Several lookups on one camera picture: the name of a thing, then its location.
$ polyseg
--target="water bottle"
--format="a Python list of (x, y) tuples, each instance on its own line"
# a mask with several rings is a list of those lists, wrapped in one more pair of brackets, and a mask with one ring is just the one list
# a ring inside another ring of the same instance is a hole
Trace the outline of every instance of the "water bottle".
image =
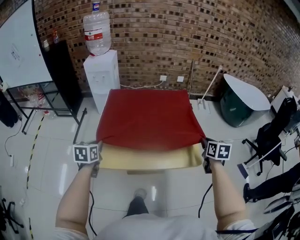
[(100, 2), (93, 2), (93, 11), (84, 16), (83, 28), (86, 46), (94, 55), (106, 53), (112, 44), (108, 12), (99, 11)]

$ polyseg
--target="person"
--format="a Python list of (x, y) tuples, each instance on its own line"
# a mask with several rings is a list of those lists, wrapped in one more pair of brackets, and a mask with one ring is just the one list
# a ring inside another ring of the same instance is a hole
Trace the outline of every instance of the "person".
[(257, 202), (262, 199), (273, 197), (279, 193), (290, 193), (295, 184), (300, 184), (300, 163), (297, 163), (289, 171), (271, 178), (254, 189), (249, 183), (244, 186), (244, 200)]
[[(57, 210), (54, 240), (89, 239), (85, 226), (88, 219), (92, 169), (93, 165), (85, 165), (65, 192)], [(243, 197), (231, 183), (221, 162), (211, 160), (211, 171), (217, 230), (255, 229), (253, 223), (247, 219)], [(217, 235), (215, 230), (205, 227), (200, 219), (193, 216), (154, 216), (148, 213), (145, 197), (145, 190), (138, 189), (127, 215), (106, 226), (94, 240), (243, 240), (250, 235)]]

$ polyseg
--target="shoe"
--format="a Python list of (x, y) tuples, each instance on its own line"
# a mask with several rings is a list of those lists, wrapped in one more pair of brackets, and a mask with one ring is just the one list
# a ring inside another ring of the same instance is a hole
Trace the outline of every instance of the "shoe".
[(243, 197), (245, 200), (245, 203), (249, 202), (250, 198), (248, 197), (248, 190), (250, 189), (249, 183), (246, 183), (243, 190)]
[(142, 199), (145, 200), (146, 196), (147, 196), (147, 191), (143, 188), (139, 188), (135, 191), (134, 197), (141, 197)]

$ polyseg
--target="electrical outlet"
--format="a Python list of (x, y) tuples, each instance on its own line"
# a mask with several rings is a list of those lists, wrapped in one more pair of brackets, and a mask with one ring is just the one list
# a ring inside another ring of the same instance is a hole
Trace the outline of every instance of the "electrical outlet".
[(182, 83), (182, 82), (183, 82), (183, 79), (184, 79), (183, 76), (178, 76), (177, 81)]
[(166, 75), (161, 75), (159, 80), (163, 81), (163, 82), (167, 81), (167, 76)]

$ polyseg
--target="red label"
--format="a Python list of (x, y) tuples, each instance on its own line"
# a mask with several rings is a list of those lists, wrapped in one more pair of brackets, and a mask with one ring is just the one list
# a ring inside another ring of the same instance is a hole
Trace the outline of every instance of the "red label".
[(85, 40), (87, 41), (92, 41), (92, 40), (97, 40), (97, 39), (102, 39), (103, 34), (102, 33), (97, 33), (94, 35), (85, 35)]

